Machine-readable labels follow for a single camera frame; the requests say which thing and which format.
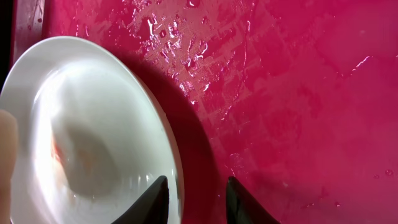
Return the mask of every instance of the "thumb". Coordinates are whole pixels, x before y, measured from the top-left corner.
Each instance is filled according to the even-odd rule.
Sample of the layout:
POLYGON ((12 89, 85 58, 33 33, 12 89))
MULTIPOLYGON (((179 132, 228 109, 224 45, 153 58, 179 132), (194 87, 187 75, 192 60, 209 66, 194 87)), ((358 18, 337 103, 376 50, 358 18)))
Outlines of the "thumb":
POLYGON ((0 224, 10 223, 11 177, 17 148, 17 121, 0 110, 0 224))

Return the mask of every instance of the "white bowl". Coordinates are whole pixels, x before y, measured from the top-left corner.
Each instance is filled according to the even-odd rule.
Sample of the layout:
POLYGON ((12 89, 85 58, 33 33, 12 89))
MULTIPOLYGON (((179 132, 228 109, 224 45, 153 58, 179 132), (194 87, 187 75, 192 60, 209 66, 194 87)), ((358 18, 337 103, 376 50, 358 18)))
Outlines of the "white bowl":
POLYGON ((27 50, 0 108, 18 121, 11 218, 19 223, 112 223, 160 175, 169 223, 180 223, 183 175, 167 118, 115 56, 75 37, 27 50))

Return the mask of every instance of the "red tray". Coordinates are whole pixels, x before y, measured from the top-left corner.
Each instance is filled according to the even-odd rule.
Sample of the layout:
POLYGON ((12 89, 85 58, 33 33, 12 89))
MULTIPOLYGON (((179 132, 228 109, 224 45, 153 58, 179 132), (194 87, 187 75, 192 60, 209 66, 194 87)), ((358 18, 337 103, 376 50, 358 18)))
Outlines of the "red tray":
POLYGON ((73 35, 151 89, 180 149, 183 223, 226 223, 230 175, 282 223, 397 223, 398 1, 17 5, 14 59, 73 35))

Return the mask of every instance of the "wet red surface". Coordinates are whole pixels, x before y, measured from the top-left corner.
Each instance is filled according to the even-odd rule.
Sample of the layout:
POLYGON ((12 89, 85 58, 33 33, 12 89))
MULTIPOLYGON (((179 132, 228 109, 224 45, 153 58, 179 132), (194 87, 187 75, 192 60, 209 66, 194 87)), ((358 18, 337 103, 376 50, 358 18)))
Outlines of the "wet red surface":
POLYGON ((230 175, 282 223, 397 223, 397 8, 48 0, 43 37, 100 44, 151 89, 180 149, 183 223, 226 223, 230 175))

